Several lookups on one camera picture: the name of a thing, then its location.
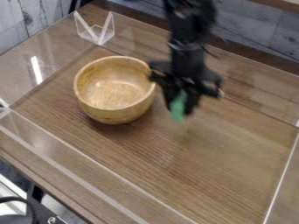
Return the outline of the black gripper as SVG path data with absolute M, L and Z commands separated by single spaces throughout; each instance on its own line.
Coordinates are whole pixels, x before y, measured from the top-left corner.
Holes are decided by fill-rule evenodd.
M 167 109 L 171 109 L 181 90 L 186 91 L 185 114 L 189 116 L 199 106 L 203 95 L 223 97 L 225 80 L 206 64 L 206 57 L 211 52 L 205 45 L 170 44 L 170 50 L 169 60 L 153 60 L 149 64 L 151 81 L 157 82 L 163 90 Z

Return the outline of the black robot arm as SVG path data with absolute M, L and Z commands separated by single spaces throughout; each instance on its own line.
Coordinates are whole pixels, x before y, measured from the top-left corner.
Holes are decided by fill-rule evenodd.
M 225 77 L 206 64 L 206 40 L 217 22 L 217 8 L 211 0 L 163 0 L 163 8 L 171 54 L 169 60 L 150 62 L 150 80 L 163 90 L 167 109 L 179 109 L 190 116 L 203 96 L 225 95 Z

